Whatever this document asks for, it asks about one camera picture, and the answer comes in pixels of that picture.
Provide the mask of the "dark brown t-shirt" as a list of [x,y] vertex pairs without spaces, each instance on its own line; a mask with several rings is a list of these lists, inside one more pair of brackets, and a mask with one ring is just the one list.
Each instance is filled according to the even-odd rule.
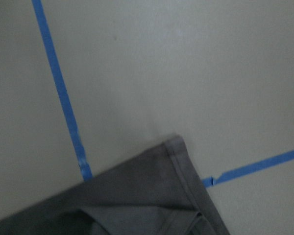
[[228,233],[181,136],[0,220],[0,235]]

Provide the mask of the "blue tape grid lines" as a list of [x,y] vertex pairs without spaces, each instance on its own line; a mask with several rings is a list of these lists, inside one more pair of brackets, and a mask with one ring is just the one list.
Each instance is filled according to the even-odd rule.
[[[66,125],[76,154],[81,176],[84,181],[88,181],[93,177],[92,171],[87,162],[86,152],[79,135],[78,125],[74,116],[73,108],[58,62],[52,36],[44,13],[44,8],[40,0],[33,0],[32,5],[37,19],[38,27],[40,29],[41,37],[44,43],[46,55],[49,62],[49,67],[58,93],[61,108],[65,117]],[[202,182],[206,188],[210,188],[255,173],[257,171],[261,171],[276,165],[284,164],[292,160],[294,160],[294,150],[224,172],[218,178],[214,178],[212,176],[207,177],[203,179]]]

